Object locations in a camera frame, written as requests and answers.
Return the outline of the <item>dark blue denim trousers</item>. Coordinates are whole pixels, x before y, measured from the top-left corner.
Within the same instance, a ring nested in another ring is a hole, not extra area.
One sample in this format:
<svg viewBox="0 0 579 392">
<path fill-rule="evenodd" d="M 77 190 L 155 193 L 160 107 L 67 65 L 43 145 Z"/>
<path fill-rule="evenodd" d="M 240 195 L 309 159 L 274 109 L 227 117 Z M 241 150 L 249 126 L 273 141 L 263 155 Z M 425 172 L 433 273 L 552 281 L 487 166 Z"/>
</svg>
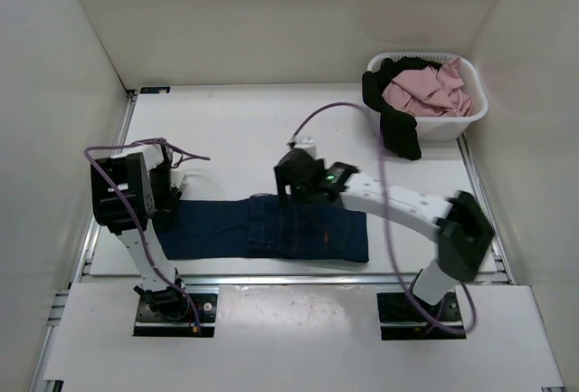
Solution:
<svg viewBox="0 0 579 392">
<path fill-rule="evenodd" d="M 366 214 L 325 205 L 282 206 L 275 195 L 182 200 L 171 216 L 156 215 L 154 228 L 174 261 L 369 261 Z"/>
</svg>

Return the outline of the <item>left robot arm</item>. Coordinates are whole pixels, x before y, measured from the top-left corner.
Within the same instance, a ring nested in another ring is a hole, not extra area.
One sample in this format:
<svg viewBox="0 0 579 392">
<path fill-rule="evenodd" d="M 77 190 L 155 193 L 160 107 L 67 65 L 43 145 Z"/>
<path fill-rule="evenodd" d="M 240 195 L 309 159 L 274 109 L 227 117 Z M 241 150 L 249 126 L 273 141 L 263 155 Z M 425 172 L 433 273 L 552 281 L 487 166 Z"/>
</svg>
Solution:
<svg viewBox="0 0 579 392">
<path fill-rule="evenodd" d="M 94 158 L 95 151 L 118 154 Z M 180 188 L 172 183 L 173 152 L 162 138 L 129 145 L 84 149 L 90 163 L 91 202 L 97 223 L 117 236 L 140 274 L 134 291 L 150 310 L 177 321 L 190 311 L 190 299 L 169 262 L 154 228 L 155 215 L 172 212 Z"/>
</svg>

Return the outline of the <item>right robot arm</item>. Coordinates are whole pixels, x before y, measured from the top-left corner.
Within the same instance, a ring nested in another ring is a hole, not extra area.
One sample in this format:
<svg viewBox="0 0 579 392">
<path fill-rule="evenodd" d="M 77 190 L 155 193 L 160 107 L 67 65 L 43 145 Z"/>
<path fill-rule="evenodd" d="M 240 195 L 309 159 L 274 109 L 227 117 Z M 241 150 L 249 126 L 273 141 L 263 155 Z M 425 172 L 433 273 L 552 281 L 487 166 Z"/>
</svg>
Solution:
<svg viewBox="0 0 579 392">
<path fill-rule="evenodd" d="M 495 236 L 479 203 L 465 191 L 444 197 L 387 186 L 344 162 L 326 167 L 313 147 L 292 148 L 273 171 L 283 204 L 332 205 L 374 215 L 435 243 L 434 259 L 406 297 L 406 308 L 416 319 L 431 317 L 447 292 L 475 280 Z"/>
</svg>

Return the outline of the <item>black garment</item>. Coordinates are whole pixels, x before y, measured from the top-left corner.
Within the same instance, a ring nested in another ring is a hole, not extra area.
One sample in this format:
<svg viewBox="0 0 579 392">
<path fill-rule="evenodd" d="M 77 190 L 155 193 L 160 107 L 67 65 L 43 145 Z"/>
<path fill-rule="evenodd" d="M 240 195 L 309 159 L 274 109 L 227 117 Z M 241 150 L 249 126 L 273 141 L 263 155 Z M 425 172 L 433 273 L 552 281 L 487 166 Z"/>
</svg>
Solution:
<svg viewBox="0 0 579 392">
<path fill-rule="evenodd" d="M 384 98 L 387 85 L 401 72 L 423 70 L 431 66 L 438 71 L 442 64 L 418 57 L 404 56 L 399 61 L 392 58 L 382 60 L 377 72 L 367 71 L 362 76 L 364 104 L 380 114 L 380 132 L 383 146 L 399 158 L 415 161 L 422 158 L 416 131 L 417 121 L 410 114 L 396 110 Z"/>
</svg>

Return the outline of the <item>dark label sticker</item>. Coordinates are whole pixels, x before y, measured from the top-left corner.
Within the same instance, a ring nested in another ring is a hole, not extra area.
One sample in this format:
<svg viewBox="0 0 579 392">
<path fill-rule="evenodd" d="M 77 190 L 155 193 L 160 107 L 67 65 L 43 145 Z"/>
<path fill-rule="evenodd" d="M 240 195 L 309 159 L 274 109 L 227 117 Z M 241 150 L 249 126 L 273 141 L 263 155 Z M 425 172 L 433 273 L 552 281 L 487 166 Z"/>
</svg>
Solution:
<svg viewBox="0 0 579 392">
<path fill-rule="evenodd" d="M 141 87 L 140 94 L 168 94 L 171 91 L 170 86 L 146 86 Z"/>
</svg>

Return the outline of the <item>white laundry basket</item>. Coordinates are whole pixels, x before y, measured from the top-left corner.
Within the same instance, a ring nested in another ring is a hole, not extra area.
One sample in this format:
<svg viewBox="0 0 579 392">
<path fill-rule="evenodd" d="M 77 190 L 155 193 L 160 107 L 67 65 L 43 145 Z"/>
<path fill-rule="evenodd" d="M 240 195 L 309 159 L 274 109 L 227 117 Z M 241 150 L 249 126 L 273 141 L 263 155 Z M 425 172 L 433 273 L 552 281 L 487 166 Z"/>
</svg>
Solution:
<svg viewBox="0 0 579 392">
<path fill-rule="evenodd" d="M 386 52 L 374 56 L 367 64 L 370 72 L 380 69 L 383 59 L 399 61 L 403 57 L 422 58 L 426 61 L 445 63 L 459 57 L 461 59 L 459 75 L 463 81 L 462 90 L 473 99 L 473 108 L 469 116 L 460 118 L 417 118 L 417 136 L 421 142 L 447 142 L 456 140 L 467 127 L 481 120 L 489 109 L 489 103 L 479 82 L 478 73 L 471 62 L 455 53 L 441 52 Z"/>
</svg>

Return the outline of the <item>pink garment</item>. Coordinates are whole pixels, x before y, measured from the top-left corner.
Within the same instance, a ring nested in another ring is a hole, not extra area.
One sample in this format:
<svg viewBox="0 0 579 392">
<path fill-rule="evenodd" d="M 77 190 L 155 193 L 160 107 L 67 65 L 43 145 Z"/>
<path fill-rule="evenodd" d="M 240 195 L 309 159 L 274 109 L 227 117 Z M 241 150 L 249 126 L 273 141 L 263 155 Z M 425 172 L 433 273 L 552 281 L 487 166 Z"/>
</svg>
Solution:
<svg viewBox="0 0 579 392">
<path fill-rule="evenodd" d="M 461 58 L 455 57 L 440 68 L 432 65 L 398 73 L 382 96 L 395 110 L 414 117 L 467 117 L 474 100 L 463 91 Z"/>
</svg>

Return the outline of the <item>white foam cover board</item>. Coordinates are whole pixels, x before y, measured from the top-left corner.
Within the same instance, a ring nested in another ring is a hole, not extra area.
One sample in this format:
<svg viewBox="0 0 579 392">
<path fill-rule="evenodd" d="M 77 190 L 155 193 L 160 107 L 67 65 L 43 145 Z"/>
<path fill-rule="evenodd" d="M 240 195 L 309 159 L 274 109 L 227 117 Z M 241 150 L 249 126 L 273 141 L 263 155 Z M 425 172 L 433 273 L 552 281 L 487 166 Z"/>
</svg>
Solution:
<svg viewBox="0 0 579 392">
<path fill-rule="evenodd" d="M 44 376 L 66 391 L 539 391 L 563 380 L 532 292 L 475 286 L 465 339 L 385 341 L 372 286 L 224 286 L 211 338 L 138 338 L 125 286 L 71 288 Z"/>
</svg>

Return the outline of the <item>aluminium table frame rail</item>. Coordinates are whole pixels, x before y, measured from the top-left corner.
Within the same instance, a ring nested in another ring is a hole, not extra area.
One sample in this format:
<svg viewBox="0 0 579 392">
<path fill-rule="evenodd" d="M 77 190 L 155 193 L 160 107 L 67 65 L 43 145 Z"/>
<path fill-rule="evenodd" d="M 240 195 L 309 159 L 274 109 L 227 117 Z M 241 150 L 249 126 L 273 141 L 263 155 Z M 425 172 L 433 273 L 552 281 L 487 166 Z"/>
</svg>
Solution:
<svg viewBox="0 0 579 392">
<path fill-rule="evenodd" d="M 132 100 L 112 120 L 113 130 L 100 132 L 92 143 L 167 138 L 177 146 L 209 157 L 208 162 L 189 164 L 189 197 L 238 199 L 273 190 L 273 165 L 285 152 L 290 134 L 304 119 L 309 119 L 307 133 L 316 139 L 320 156 L 375 173 L 374 138 L 355 109 L 358 99 L 358 88 L 348 84 L 176 87 L 167 95 L 144 95 Z M 181 270 L 196 288 L 218 294 L 224 286 L 289 285 L 372 286 L 379 293 L 396 286 L 382 238 L 381 225 L 373 222 L 371 262 L 361 272 L 347 272 L 329 264 L 270 260 L 194 262 L 183 265 Z M 131 271 L 116 275 L 114 267 L 109 266 L 104 276 L 76 276 L 71 288 L 79 283 L 109 283 L 132 291 L 135 280 Z M 33 378 L 35 391 L 66 391 L 60 380 L 48 380 L 44 373 L 71 288 L 59 296 L 58 310 L 52 315 Z"/>
</svg>

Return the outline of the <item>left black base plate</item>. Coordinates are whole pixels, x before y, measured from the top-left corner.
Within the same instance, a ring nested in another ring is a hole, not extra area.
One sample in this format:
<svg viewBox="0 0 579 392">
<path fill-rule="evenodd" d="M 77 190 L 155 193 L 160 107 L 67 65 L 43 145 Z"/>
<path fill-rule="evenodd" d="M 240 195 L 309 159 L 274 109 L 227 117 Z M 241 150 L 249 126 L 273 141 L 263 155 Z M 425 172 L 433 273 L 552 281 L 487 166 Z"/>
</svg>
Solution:
<svg viewBox="0 0 579 392">
<path fill-rule="evenodd" d="M 212 338 L 218 308 L 218 294 L 189 293 L 199 317 L 191 311 L 187 300 L 151 305 L 143 296 L 138 301 L 133 326 L 134 337 Z"/>
</svg>

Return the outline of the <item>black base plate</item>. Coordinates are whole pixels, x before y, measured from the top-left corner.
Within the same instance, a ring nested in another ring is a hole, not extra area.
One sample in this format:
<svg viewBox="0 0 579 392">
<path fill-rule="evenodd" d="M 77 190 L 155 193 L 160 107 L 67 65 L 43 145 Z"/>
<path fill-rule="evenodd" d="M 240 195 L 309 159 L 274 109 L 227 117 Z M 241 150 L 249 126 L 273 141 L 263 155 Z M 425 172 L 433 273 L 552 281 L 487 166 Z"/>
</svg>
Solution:
<svg viewBox="0 0 579 392">
<path fill-rule="evenodd" d="M 134 337 L 212 338 L 218 308 L 218 294 L 189 293 L 199 317 L 191 311 L 187 300 L 151 305 L 143 296 L 138 301 L 133 326 Z"/>
<path fill-rule="evenodd" d="M 381 340 L 456 340 L 466 339 L 460 306 L 455 292 L 447 292 L 437 305 L 418 300 L 421 307 L 445 326 L 456 330 L 449 333 L 432 326 L 404 292 L 376 294 Z"/>
</svg>

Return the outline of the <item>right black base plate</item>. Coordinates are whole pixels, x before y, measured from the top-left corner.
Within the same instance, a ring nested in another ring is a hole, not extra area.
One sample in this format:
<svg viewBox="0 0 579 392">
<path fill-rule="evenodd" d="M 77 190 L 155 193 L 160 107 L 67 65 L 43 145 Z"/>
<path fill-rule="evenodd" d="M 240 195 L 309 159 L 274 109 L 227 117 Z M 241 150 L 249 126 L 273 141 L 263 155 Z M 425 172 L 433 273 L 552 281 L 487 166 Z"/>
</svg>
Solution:
<svg viewBox="0 0 579 392">
<path fill-rule="evenodd" d="M 447 292 L 437 305 L 418 300 L 421 307 L 445 326 L 456 330 L 449 333 L 432 326 L 404 292 L 376 294 L 381 340 L 456 340 L 466 339 L 460 306 L 455 292 Z"/>
</svg>

